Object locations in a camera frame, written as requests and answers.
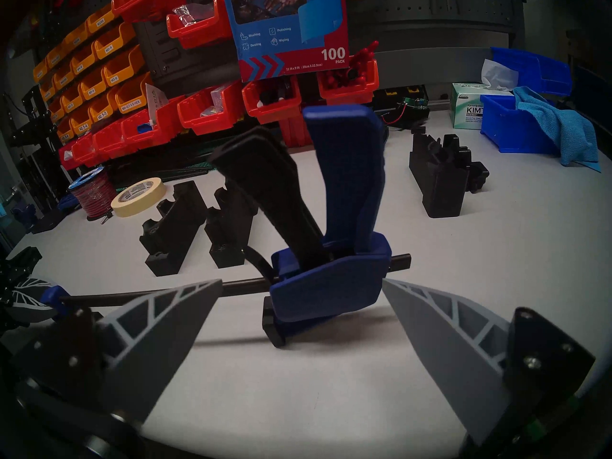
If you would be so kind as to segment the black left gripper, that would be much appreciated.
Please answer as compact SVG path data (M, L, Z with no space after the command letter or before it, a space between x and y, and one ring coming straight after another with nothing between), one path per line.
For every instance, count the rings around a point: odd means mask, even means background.
M27 328L55 317L55 309L39 301L54 284L31 277L42 259L37 248L26 247L12 259L1 260L1 332Z

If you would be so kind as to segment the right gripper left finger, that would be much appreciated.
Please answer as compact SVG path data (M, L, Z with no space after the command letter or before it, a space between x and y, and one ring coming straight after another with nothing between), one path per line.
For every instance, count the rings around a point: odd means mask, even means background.
M143 423L222 291L221 279L162 290L96 321L75 307L16 354L16 369L70 404Z

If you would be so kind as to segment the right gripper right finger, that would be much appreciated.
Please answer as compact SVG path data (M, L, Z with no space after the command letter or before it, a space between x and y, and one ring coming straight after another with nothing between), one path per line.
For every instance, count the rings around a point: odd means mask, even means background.
M398 280L382 289L467 432L465 445L530 445L564 420L595 357L528 307L510 321L465 297Z

